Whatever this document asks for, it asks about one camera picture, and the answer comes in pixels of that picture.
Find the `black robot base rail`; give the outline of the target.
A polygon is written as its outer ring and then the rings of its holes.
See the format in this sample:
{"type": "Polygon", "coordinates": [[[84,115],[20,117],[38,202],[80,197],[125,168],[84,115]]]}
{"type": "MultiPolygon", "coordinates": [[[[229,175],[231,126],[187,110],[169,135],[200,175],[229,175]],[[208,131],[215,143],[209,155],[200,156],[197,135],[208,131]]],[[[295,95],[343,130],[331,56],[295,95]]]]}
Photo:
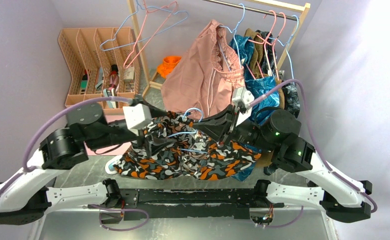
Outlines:
{"type": "Polygon", "coordinates": [[[107,200],[101,207],[124,208],[126,221],[141,220],[146,211],[151,219],[231,217],[248,220],[253,209],[268,209],[272,203],[264,190],[253,188],[216,189],[131,189],[122,188],[118,200],[107,200]]]}

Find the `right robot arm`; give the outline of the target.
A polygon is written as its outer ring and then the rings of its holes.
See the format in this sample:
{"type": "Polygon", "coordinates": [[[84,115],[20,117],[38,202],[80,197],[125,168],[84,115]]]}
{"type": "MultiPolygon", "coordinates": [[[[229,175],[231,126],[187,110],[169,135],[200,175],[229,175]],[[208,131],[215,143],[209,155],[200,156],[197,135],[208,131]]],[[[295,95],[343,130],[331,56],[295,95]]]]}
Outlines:
{"type": "Polygon", "coordinates": [[[274,108],[270,117],[259,124],[244,120],[231,105],[193,125],[217,143],[245,144],[271,153],[271,162],[279,169],[313,182],[313,185],[300,187],[259,180],[252,197],[257,207],[284,204],[310,207],[342,223],[369,219],[372,183],[354,180],[326,163],[318,149],[300,137],[301,126],[301,122],[284,109],[274,108]]]}

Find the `light blue wire hanger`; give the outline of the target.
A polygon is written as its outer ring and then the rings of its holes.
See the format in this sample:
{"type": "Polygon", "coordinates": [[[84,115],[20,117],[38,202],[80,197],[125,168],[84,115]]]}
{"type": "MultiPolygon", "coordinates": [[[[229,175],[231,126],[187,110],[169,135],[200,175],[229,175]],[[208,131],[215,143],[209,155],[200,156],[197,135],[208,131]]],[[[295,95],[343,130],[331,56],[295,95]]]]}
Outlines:
{"type": "MultiPolygon", "coordinates": [[[[204,112],[197,108],[197,107],[191,107],[191,108],[188,108],[184,114],[182,115],[181,119],[182,120],[186,120],[188,115],[191,114],[191,111],[196,111],[196,112],[199,112],[201,113],[201,118],[198,120],[198,122],[200,122],[203,118],[204,118],[204,112]]],[[[167,138],[171,138],[171,137],[174,137],[174,136],[178,136],[178,135],[184,135],[184,134],[187,134],[187,135],[194,135],[197,133],[197,130],[193,130],[193,131],[180,131],[180,132],[177,132],[177,133],[173,133],[173,134],[170,134],[167,136],[167,138]]],[[[181,149],[182,151],[187,151],[187,152],[193,152],[193,153],[199,153],[199,154],[207,154],[206,151],[201,151],[201,150],[196,150],[196,149],[186,149],[186,148],[182,148],[181,149]]]]}

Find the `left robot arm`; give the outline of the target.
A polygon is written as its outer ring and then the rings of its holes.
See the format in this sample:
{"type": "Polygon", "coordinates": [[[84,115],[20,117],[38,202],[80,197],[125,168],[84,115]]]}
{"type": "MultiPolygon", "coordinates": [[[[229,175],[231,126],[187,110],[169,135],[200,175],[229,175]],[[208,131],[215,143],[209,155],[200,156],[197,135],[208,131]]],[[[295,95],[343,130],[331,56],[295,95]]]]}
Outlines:
{"type": "Polygon", "coordinates": [[[117,182],[71,188],[48,187],[57,176],[88,160],[87,151],[125,143],[146,142],[146,134],[130,127],[130,122],[146,126],[153,118],[165,116],[164,110],[143,101],[132,101],[130,115],[107,122],[102,106],[86,100],[62,110],[35,134],[34,144],[54,122],[66,117],[67,124],[49,134],[39,148],[24,157],[23,167],[0,183],[0,225],[26,225],[44,215],[66,208],[98,205],[108,209],[122,206],[123,197],[117,182]]]}

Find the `orange camouflage shorts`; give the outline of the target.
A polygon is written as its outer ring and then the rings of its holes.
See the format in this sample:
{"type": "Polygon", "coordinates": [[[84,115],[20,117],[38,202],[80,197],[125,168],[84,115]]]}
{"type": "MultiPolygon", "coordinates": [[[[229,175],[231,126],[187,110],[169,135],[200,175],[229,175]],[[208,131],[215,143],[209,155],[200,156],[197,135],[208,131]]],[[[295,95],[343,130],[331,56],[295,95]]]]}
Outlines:
{"type": "MultiPolygon", "coordinates": [[[[195,121],[182,115],[167,112],[166,116],[154,118],[144,130],[155,137],[167,137],[178,132],[194,131],[195,121]]],[[[182,134],[170,137],[176,143],[168,145],[153,156],[147,156],[144,148],[132,141],[122,158],[114,165],[117,174],[123,177],[148,180],[169,180],[189,176],[196,180],[216,181],[236,177],[240,172],[250,172],[261,158],[261,151],[230,141],[218,145],[206,134],[182,134]],[[207,153],[184,151],[200,150],[207,153]]]]}

